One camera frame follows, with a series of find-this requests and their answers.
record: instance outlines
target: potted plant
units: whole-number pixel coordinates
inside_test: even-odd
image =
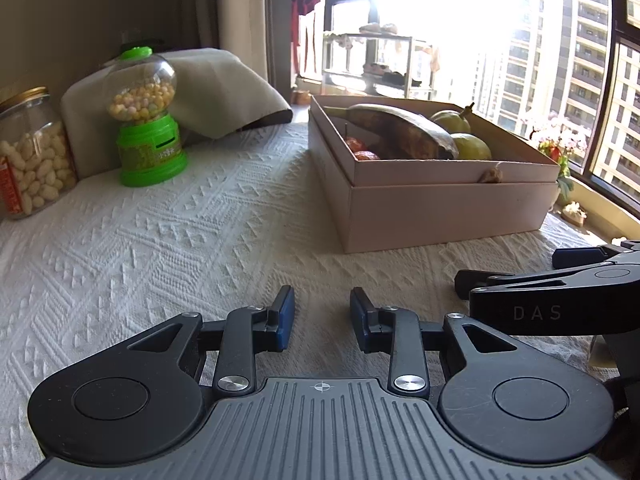
[[[569,159],[575,151],[584,152],[586,149],[587,133],[585,129],[579,127],[575,131],[568,124],[563,124],[554,114],[543,121],[532,118],[525,118],[524,121],[532,126],[529,143],[560,166],[556,200],[559,195],[562,195],[562,200],[568,202],[569,192],[574,189],[569,172]]]

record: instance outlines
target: metal shelf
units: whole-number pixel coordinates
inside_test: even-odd
[[[420,43],[423,45],[428,45],[428,43],[424,40],[417,40],[416,38],[413,38],[411,36],[396,36],[395,34],[377,34],[375,32],[358,32],[355,34],[349,34],[347,32],[345,33],[339,33],[339,32],[332,32],[332,31],[327,31],[324,32],[324,37],[328,38],[330,36],[346,36],[347,38],[363,38],[364,40],[393,40],[393,41],[404,41],[407,43],[410,43],[411,41],[413,41],[414,43]]]
[[[389,40],[389,41],[404,41],[405,43],[409,43],[409,49],[406,53],[406,71],[405,71],[405,82],[404,84],[394,84],[388,81],[384,81],[381,75],[375,74],[353,74],[348,72],[350,67],[350,49],[347,49],[346,54],[346,71],[342,70],[333,70],[331,68],[327,68],[328,64],[328,56],[329,52],[332,49],[332,43],[335,41],[336,37],[347,37],[347,38],[363,38],[365,40],[372,40],[375,45],[375,50],[378,50],[378,40]],[[324,94],[324,90],[327,84],[331,83],[330,77],[332,75],[349,77],[353,79],[359,79],[360,81],[364,81],[367,83],[368,93],[376,95],[378,92],[373,88],[373,85],[380,85],[386,88],[393,88],[396,90],[400,90],[404,94],[405,99],[409,99],[412,97],[412,94],[424,94],[427,100],[433,98],[433,72],[430,75],[430,81],[428,85],[420,85],[420,86],[412,86],[412,67],[414,65],[414,56],[416,51],[423,50],[424,46],[431,46],[426,41],[416,40],[411,36],[396,36],[395,34],[375,34],[375,33],[361,33],[356,32],[353,34],[349,33],[337,33],[334,31],[326,31],[322,35],[322,83],[321,83],[321,94]]]
[[[341,70],[322,70],[323,73],[325,74],[329,74],[329,75],[339,75],[341,77],[351,77],[353,79],[360,79],[363,81],[369,81],[378,85],[382,85],[382,86],[388,86],[389,88],[396,88],[398,90],[403,90],[404,91],[404,85],[397,85],[394,83],[390,83],[389,81],[385,81],[382,79],[381,75],[376,75],[376,74],[367,74],[367,73],[363,73],[363,74],[352,74],[351,72],[342,72]],[[420,86],[411,86],[410,88],[410,92],[429,92],[431,91],[431,88],[429,86],[425,86],[425,85],[420,85]]]

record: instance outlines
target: curtain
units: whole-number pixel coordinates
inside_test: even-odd
[[[194,2],[200,46],[228,50],[289,101],[291,0]]]
[[[201,46],[228,50],[268,78],[265,0],[195,0],[195,7]]]

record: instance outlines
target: black robotic gripper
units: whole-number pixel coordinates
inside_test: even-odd
[[[185,312],[47,378],[28,405],[46,459],[27,478],[616,478],[589,454],[613,405],[587,374],[462,314],[438,324],[377,308],[358,287],[350,313],[360,349],[390,355],[386,387],[258,385],[254,355],[289,341],[283,286],[268,308],[213,322]],[[199,384],[215,350],[212,384]],[[440,353],[447,381],[435,403],[425,351]]]

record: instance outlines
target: red fruit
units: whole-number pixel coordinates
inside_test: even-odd
[[[357,160],[380,160],[380,157],[373,152],[356,152],[353,156]]]
[[[557,146],[554,146],[551,148],[550,152],[549,152],[549,158],[554,161],[557,162],[558,159],[560,158],[560,149]]]
[[[353,153],[364,152],[367,149],[367,145],[360,139],[356,139],[355,137],[347,137],[346,139],[344,139],[344,142],[347,143],[347,146]]]

